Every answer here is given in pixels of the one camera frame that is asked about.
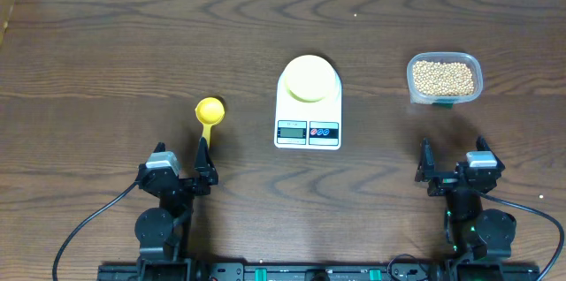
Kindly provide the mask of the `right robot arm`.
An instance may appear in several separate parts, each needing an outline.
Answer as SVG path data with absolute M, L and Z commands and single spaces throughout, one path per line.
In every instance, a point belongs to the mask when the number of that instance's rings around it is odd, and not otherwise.
M 448 242 L 455 246 L 455 259 L 447 263 L 446 270 L 454 276 L 462 265 L 498 262 L 511 256 L 516 219 L 498 209 L 484 209 L 481 201 L 497 187 L 504 170 L 505 165 L 483 137 L 477 138 L 476 149 L 452 171 L 438 171 L 431 143 L 421 141 L 415 181 L 428 184 L 429 196 L 446 199 L 445 230 Z

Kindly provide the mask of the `yellow measuring scoop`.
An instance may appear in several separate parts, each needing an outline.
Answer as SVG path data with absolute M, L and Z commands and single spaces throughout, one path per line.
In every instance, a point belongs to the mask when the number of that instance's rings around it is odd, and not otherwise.
M 226 114 L 224 104 L 216 97 L 203 98 L 195 107 L 195 115 L 203 126 L 202 137 L 210 145 L 211 129 L 222 122 Z

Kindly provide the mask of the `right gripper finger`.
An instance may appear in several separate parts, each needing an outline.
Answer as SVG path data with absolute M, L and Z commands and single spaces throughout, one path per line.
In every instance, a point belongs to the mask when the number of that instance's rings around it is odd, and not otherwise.
M 491 149 L 489 148 L 486 139 L 483 136 L 478 136 L 476 139 L 476 149 L 477 151 L 490 151 Z
M 428 182 L 436 175 L 435 162 L 432 146 L 428 139 L 424 138 L 420 144 L 420 159 L 415 176 L 416 182 Z

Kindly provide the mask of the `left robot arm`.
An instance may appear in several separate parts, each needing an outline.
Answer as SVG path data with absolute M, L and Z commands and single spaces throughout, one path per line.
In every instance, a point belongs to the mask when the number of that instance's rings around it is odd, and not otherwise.
M 195 197 L 210 194 L 218 184 L 218 172 L 209 156 L 205 138 L 198 142 L 195 177 L 182 178 L 180 162 L 165 144 L 157 144 L 145 163 L 139 165 L 135 182 L 159 199 L 159 206 L 144 211 L 134 227 L 140 242 L 139 260 L 146 263 L 179 263 L 187 244 Z

